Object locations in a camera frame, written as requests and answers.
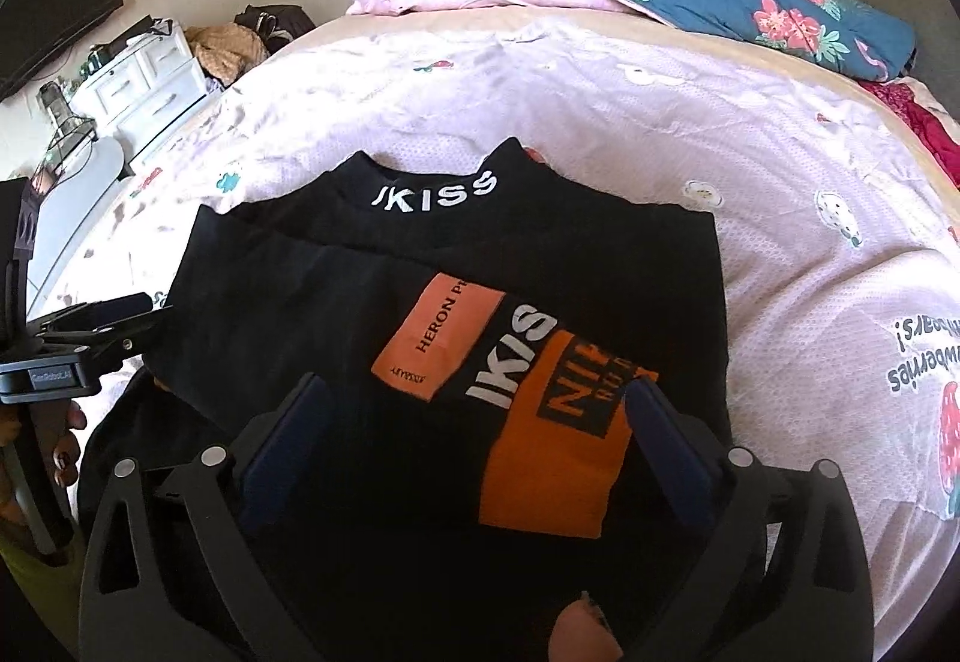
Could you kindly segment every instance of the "metal screw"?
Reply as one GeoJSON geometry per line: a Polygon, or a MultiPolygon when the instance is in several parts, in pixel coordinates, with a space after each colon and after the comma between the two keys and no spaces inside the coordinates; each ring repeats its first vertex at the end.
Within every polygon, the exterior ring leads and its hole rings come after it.
{"type": "Polygon", "coordinates": [[[817,469],[820,470],[820,474],[824,478],[840,477],[840,468],[837,467],[835,462],[832,462],[829,459],[824,459],[822,462],[820,462],[820,464],[817,465],[817,469]]]}
{"type": "Polygon", "coordinates": [[[219,445],[211,446],[200,455],[200,461],[208,467],[216,467],[218,464],[223,464],[226,458],[227,450],[221,448],[219,445]]]}
{"type": "Polygon", "coordinates": [[[754,455],[745,448],[733,448],[727,454],[727,459],[734,467],[749,467],[754,463],[754,455]]]}
{"type": "Polygon", "coordinates": [[[117,478],[128,478],[133,474],[133,470],[136,470],[136,461],[133,459],[122,459],[117,462],[117,466],[113,468],[113,474],[117,478]]]}

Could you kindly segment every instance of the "black bag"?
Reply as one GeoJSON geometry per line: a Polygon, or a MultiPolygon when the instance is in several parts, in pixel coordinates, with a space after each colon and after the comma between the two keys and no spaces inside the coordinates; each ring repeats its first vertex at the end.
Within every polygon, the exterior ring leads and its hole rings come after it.
{"type": "Polygon", "coordinates": [[[247,6],[233,22],[255,31],[271,55],[317,27],[303,7],[288,4],[247,6]]]}

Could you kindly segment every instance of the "tv screen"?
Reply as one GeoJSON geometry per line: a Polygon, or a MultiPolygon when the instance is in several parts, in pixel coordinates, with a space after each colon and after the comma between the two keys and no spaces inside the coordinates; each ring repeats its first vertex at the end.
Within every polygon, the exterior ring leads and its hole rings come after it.
{"type": "Polygon", "coordinates": [[[123,0],[5,0],[0,5],[0,101],[121,6],[123,0]]]}

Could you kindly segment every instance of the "orange rectangle print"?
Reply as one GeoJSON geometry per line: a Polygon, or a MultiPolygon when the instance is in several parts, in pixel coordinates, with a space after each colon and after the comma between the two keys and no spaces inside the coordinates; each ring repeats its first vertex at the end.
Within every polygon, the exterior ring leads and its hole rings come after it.
{"type": "Polygon", "coordinates": [[[557,331],[491,449],[480,523],[597,538],[632,432],[623,387],[656,373],[557,331]]]}
{"type": "Polygon", "coordinates": [[[397,390],[429,402],[466,360],[503,291],[436,275],[371,371],[397,390]]]}

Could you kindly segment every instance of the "bed sheet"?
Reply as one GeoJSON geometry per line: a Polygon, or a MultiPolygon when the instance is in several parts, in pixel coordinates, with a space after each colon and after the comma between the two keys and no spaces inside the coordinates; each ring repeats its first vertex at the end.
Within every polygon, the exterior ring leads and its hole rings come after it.
{"type": "Polygon", "coordinates": [[[359,149],[469,173],[508,136],[577,182],[713,212],[734,437],[771,464],[840,463],[882,654],[960,536],[960,198],[909,128],[840,75],[601,11],[334,21],[157,157],[49,305],[144,290],[162,304],[200,203],[290,192],[359,149]]]}

